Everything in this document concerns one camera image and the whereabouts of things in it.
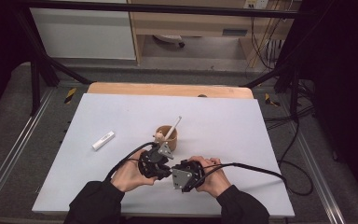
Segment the metal rod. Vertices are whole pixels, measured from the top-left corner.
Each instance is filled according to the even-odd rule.
[[[69,1],[46,1],[46,0],[18,0],[23,7],[95,10],[95,11],[128,11],[128,12],[154,12],[173,14],[196,14],[235,17],[262,17],[262,18],[285,18],[301,19],[315,16],[312,12],[261,10],[247,8],[228,7],[188,7],[166,6],[148,4],[121,4],[121,3],[96,3],[96,2],[69,2]]]

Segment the outlet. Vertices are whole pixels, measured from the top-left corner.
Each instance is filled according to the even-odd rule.
[[[265,9],[267,7],[267,3],[269,0],[257,0],[255,4],[255,8],[257,9]]]
[[[244,8],[255,8],[257,0],[246,0]]]

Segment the white marker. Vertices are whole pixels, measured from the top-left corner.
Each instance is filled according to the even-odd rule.
[[[182,119],[182,116],[179,116],[178,120],[176,121],[175,125],[173,125],[170,130],[167,132],[167,134],[165,135],[165,140],[168,140],[168,138],[170,138],[171,133],[173,133],[173,130],[175,130],[176,126],[178,125],[178,123],[180,122],[180,120]]]
[[[100,147],[105,145],[107,142],[112,140],[112,138],[114,138],[114,137],[115,137],[115,133],[109,132],[106,135],[104,135],[100,140],[98,140],[96,143],[94,143],[92,145],[92,147],[94,148],[94,150],[98,150]]]

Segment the person's hand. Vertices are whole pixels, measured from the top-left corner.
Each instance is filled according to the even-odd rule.
[[[193,156],[189,161],[199,161],[202,167],[208,167],[215,164],[222,164],[220,159],[210,158],[204,159],[202,156]],[[215,167],[204,168],[205,174],[210,172]],[[228,181],[223,169],[216,170],[205,178],[205,182],[196,188],[197,191],[205,191],[211,194],[214,198],[217,198],[221,193],[223,193],[226,189],[231,186]]]
[[[138,161],[133,161],[139,160],[143,151],[145,150],[141,149],[133,154],[113,175],[110,182],[120,191],[127,192],[142,185],[153,185],[157,180],[157,177],[146,178],[141,175],[138,169]]]

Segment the small brown object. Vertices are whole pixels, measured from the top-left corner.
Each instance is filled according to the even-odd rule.
[[[165,137],[161,137],[161,134],[165,136],[171,127],[171,125],[163,125],[156,129],[156,134],[153,136],[155,137],[155,141],[157,141],[160,145],[162,145],[164,142],[167,142],[170,150],[174,151],[176,149],[176,143],[178,140],[178,132],[176,131],[176,129],[173,130],[171,136],[168,139],[165,139]]]

